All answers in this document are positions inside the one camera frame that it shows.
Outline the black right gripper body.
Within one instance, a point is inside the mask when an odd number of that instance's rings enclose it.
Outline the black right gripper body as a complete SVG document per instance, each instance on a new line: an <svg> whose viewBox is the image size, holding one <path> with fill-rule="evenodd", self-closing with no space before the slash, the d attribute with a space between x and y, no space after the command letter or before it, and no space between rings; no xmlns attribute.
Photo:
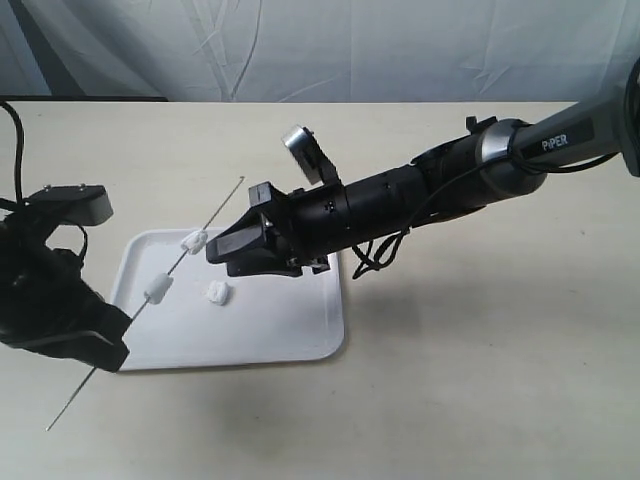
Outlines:
<svg viewBox="0 0 640 480"><path fill-rule="evenodd" d="M424 199L425 182L415 168L290 194L264 182L249 190L249 202L272 227L264 231L264 245L250 252L308 265L399 231Z"/></svg>

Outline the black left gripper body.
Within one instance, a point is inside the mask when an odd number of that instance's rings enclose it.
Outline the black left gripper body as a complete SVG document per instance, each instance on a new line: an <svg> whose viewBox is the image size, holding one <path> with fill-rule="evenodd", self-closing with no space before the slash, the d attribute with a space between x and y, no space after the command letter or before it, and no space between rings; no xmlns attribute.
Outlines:
<svg viewBox="0 0 640 480"><path fill-rule="evenodd" d="M1 222L1 342L12 348L39 347L98 327L105 302L82 279L88 234L76 253L50 248L49 236L67 220L22 209Z"/></svg>

